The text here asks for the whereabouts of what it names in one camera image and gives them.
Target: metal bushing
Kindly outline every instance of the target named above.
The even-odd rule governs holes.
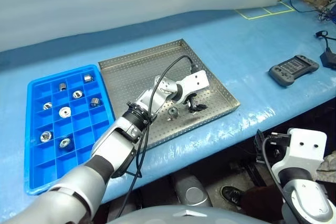
[[[99,106],[99,104],[100,104],[99,98],[92,98],[90,104],[91,104],[91,107],[97,107],[97,106]]]
[[[71,116],[71,109],[70,107],[63,107],[58,112],[61,118],[68,118]]]
[[[42,134],[40,136],[40,140],[41,140],[42,143],[46,143],[51,139],[52,136],[53,135],[50,131],[44,131],[44,132],[42,132]]]
[[[72,93],[72,97],[74,99],[79,99],[83,96],[83,92],[81,90],[76,90],[74,93]]]
[[[67,85],[62,82],[59,84],[59,91],[64,91],[64,90],[67,90]]]
[[[93,77],[90,74],[84,75],[84,82],[90,82],[93,81]]]
[[[64,150],[67,150],[67,151],[70,151],[73,149],[74,145],[73,145],[73,142],[70,138],[65,138],[63,139],[61,142],[59,142],[59,146],[58,146],[60,149],[64,149]]]
[[[178,110],[176,107],[171,107],[168,109],[168,115],[171,120],[174,120],[178,117]]]
[[[43,105],[43,110],[49,110],[53,104],[51,102],[47,102]]]

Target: cylindrical metal part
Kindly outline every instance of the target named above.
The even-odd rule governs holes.
[[[178,110],[176,107],[171,107],[168,109],[168,115],[171,120],[174,120],[178,117]]]
[[[72,93],[72,97],[74,99],[79,99],[83,96],[83,92],[81,90],[76,90],[74,93]]]
[[[53,106],[51,102],[47,102],[43,105],[43,110],[48,110]]]
[[[42,134],[40,136],[40,140],[41,140],[42,143],[46,143],[51,139],[52,136],[53,135],[50,131],[44,131],[44,132],[42,132]]]
[[[70,107],[63,107],[58,112],[61,118],[68,118],[71,116],[71,109]]]
[[[59,147],[61,149],[65,149],[67,151],[70,151],[74,148],[73,142],[70,138],[65,138],[59,143]]]
[[[91,104],[92,107],[97,107],[97,106],[99,106],[99,104],[100,104],[100,100],[99,100],[99,98],[95,98],[95,97],[92,98],[90,104]]]
[[[66,89],[67,89],[67,85],[64,82],[59,84],[59,91],[64,91]]]
[[[84,76],[84,82],[90,82],[90,81],[93,81],[93,77],[92,77],[92,75],[90,75],[90,74],[86,74],[86,75]]]

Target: black shoe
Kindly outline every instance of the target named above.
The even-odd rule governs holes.
[[[223,186],[220,189],[220,194],[224,199],[229,201],[231,204],[240,207],[240,199],[244,192],[233,186]]]

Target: blue plastic tray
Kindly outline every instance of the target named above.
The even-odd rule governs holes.
[[[84,75],[93,76],[93,81],[84,82]],[[65,82],[67,90],[59,91]],[[72,93],[83,92],[83,97],[74,99]],[[93,108],[91,99],[99,98],[100,105]],[[52,108],[43,110],[46,102]],[[61,118],[60,108],[71,108],[71,116]],[[47,76],[28,85],[25,139],[25,190],[30,195],[46,191],[55,180],[75,166],[85,162],[94,142],[114,122],[109,99],[100,72],[95,65]],[[43,131],[51,131],[52,138],[40,141]],[[59,143],[69,137],[72,150],[59,148]]]

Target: blue table surface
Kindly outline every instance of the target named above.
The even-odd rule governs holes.
[[[304,3],[294,4],[309,9]],[[335,24],[320,23],[317,13],[246,20],[234,10],[200,11],[1,52],[0,220],[22,211],[36,198],[28,196],[23,186],[26,96],[31,80],[185,39],[241,106],[149,150],[144,177],[136,183],[140,187],[243,141],[257,129],[269,129],[334,98],[336,71],[322,66],[319,56],[325,44],[314,36],[324,29],[335,37]],[[336,52],[334,42],[330,47]],[[270,78],[268,69],[296,54],[313,59],[320,68],[283,88]],[[103,202],[126,193],[131,180],[131,176],[111,180]]]

